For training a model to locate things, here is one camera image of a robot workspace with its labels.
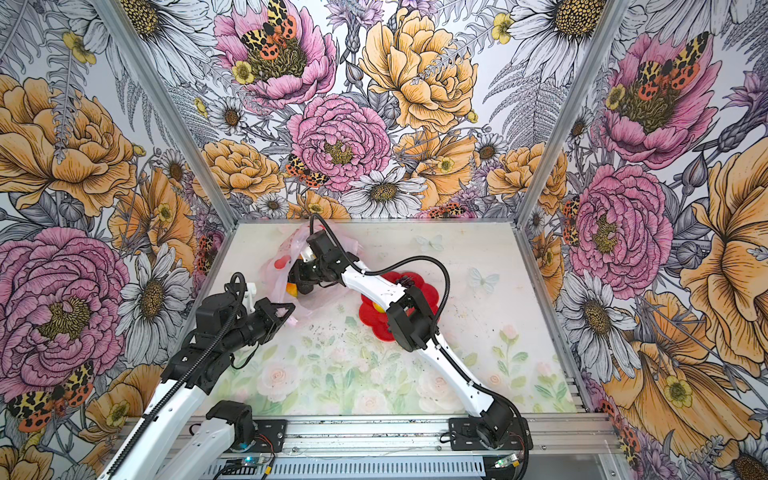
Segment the pink plastic bag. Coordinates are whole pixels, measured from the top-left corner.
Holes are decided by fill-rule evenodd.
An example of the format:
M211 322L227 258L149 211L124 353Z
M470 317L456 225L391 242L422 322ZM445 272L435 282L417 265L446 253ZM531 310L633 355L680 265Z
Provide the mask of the pink plastic bag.
M323 307L338 302L346 295L340 284L328 288L316 288L308 295L289 295L285 288L288 274L302 250L307 247L310 228L303 225L294 230L278 247L277 252L266 261L260 270L261 281L265 286L265 295L275 303L293 303L295 310L292 317L304 321L317 314Z

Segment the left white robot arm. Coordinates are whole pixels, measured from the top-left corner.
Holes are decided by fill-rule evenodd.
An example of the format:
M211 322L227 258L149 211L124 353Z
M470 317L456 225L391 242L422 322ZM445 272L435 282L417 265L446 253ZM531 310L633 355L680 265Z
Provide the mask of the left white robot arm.
M247 300L241 293L205 298L195 312L196 327L169 361L149 405L100 477L152 479L187 421L230 368L234 353L272 340L294 310L292 303Z

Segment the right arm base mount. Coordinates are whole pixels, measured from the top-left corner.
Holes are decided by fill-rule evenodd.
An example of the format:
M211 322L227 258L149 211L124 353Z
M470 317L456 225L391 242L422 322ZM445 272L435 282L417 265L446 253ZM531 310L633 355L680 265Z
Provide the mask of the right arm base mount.
M523 451L534 447L528 422L524 418L514 418L503 434L493 433L477 417L452 417L447 425L448 430L440 440L446 441L452 451Z

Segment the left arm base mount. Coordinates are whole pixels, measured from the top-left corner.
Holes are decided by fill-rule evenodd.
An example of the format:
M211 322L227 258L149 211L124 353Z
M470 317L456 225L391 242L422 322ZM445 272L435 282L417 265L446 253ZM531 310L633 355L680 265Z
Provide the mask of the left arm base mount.
M220 448L220 453L271 454L283 451L288 421L213 418L204 424L198 428L197 433L202 433L204 440L213 441L215 448Z

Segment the orange red toy fruit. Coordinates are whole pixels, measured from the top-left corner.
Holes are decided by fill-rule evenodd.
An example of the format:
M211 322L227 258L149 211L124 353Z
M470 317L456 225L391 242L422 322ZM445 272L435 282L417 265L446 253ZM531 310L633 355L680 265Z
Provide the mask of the orange red toy fruit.
M298 297L298 295L299 295L299 293L298 293L298 288L297 288L297 285L296 285L295 283L291 283L291 282L288 282L288 283L286 284L286 288L285 288L285 290L286 290L286 292L287 292L289 295L291 295L291 296L293 296L293 297L295 297L295 298L297 298L297 297Z

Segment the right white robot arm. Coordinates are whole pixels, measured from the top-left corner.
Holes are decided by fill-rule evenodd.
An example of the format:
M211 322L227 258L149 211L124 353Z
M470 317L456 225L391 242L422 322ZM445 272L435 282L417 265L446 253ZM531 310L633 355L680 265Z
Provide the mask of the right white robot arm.
M279 269L290 293L311 297L322 288L341 287L361 296L362 306L377 317L365 323L386 341L416 353L441 373L459 398L473 432L462 436L486 449L503 447L525 422L519 408L484 386L453 352L439 321L451 293L447 267L434 257L415 255L381 269L371 269L328 226L294 232L285 242L289 253Z

